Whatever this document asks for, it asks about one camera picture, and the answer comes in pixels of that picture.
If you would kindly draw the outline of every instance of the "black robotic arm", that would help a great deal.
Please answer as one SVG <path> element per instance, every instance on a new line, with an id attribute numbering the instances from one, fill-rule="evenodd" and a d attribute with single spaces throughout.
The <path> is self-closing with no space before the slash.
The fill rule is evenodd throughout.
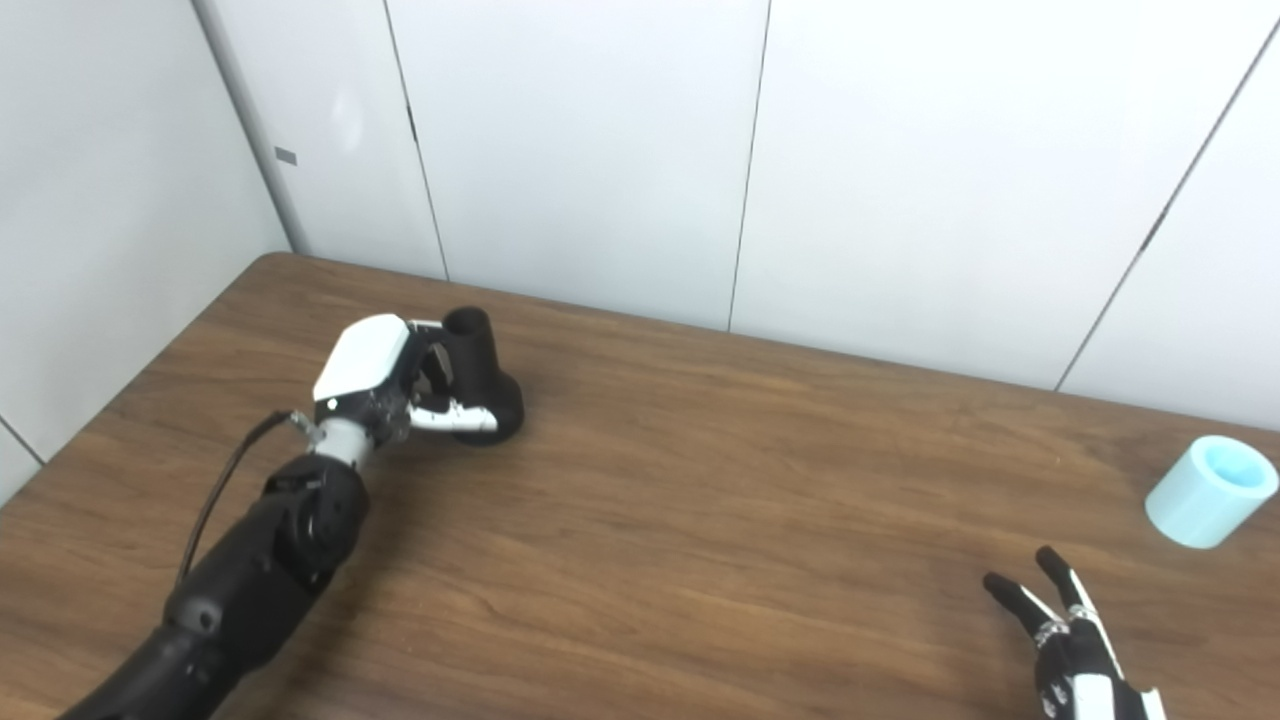
<path id="1" fill-rule="evenodd" d="M 241 451 L 284 420 L 311 442 L 186 573 L 193 533 L 160 625 L 61 720 L 209 717 L 244 675 L 275 657 L 351 555 L 369 510 L 360 470 L 375 448 L 410 429 L 492 445 L 524 423 L 520 386 L 499 369 L 489 318 L 477 307 L 442 323 L 375 315 L 349 325 L 314 400 L 315 424 L 276 413 L 250 433 Z M 206 512 L 233 466 L 234 457 Z"/>

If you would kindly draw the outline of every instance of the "wood grain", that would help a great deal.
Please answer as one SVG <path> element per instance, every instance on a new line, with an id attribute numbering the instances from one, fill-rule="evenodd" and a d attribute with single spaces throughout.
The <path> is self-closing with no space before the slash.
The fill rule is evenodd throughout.
<path id="1" fill-rule="evenodd" d="M 355 557 L 225 717 L 1032 717 L 979 580 L 1051 594 L 1046 542 L 1171 717 L 1280 705 L 1277 505 L 1194 552 L 1140 502 L 1196 436 L 1280 436 L 271 255 L 0 514 L 0 716 L 56 715 L 145 637 L 227 452 L 307 406 L 344 325 L 462 304 L 525 429 L 385 452 Z M 255 448 L 211 533 L 298 447 Z"/>

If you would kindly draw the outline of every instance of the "light blue cup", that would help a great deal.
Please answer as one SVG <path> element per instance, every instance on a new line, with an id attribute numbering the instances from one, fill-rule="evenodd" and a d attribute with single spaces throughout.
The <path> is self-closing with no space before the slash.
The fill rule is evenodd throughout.
<path id="1" fill-rule="evenodd" d="M 1174 542 L 1217 547 L 1280 488 L 1275 466 L 1238 439 L 1192 443 L 1147 496 L 1147 516 Z"/>

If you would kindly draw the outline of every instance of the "white wall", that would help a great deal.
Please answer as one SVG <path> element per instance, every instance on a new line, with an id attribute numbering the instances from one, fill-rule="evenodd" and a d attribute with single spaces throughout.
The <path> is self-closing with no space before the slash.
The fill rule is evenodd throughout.
<path id="1" fill-rule="evenodd" d="M 298 250 L 443 278 L 383 4 L 196 1 Z"/>
<path id="2" fill-rule="evenodd" d="M 1280 46 L 1271 47 L 1062 389 L 1280 430 Z"/>
<path id="3" fill-rule="evenodd" d="M 724 328 L 767 0 L 392 0 L 453 281 Z"/>
<path id="4" fill-rule="evenodd" d="M 1053 387 L 1277 14 L 774 0 L 732 329 Z"/>
<path id="5" fill-rule="evenodd" d="M 188 3 L 8 0 L 0 96 L 0 416 L 47 459 L 287 245 Z"/>

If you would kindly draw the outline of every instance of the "black cable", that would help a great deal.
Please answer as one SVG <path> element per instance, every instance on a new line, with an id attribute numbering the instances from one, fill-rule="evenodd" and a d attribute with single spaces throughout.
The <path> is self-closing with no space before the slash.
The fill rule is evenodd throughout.
<path id="1" fill-rule="evenodd" d="M 200 515 L 196 518 L 196 525 L 191 528 L 191 536 L 187 538 L 187 550 L 182 553 L 182 562 L 178 564 L 178 578 L 174 580 L 174 587 L 180 585 L 182 580 L 187 577 L 191 570 L 191 561 L 196 556 L 196 546 L 200 544 L 200 536 L 205 532 L 205 524 L 209 523 L 209 516 L 214 511 L 214 505 L 218 503 L 218 497 L 223 495 L 223 488 L 227 487 L 227 480 L 232 479 L 232 473 L 236 471 L 236 466 L 239 465 L 244 454 L 248 448 L 253 446 L 255 442 L 260 441 L 262 436 L 271 430 L 271 428 L 279 425 L 280 423 L 289 419 L 293 413 L 288 410 L 276 410 L 268 415 L 261 423 L 253 427 L 252 430 L 244 436 L 244 439 L 236 446 L 232 451 L 232 456 L 227 459 L 227 466 L 223 468 L 223 474 L 218 475 L 218 482 L 209 491 L 209 497 L 205 498 L 205 506 L 200 509 Z"/>

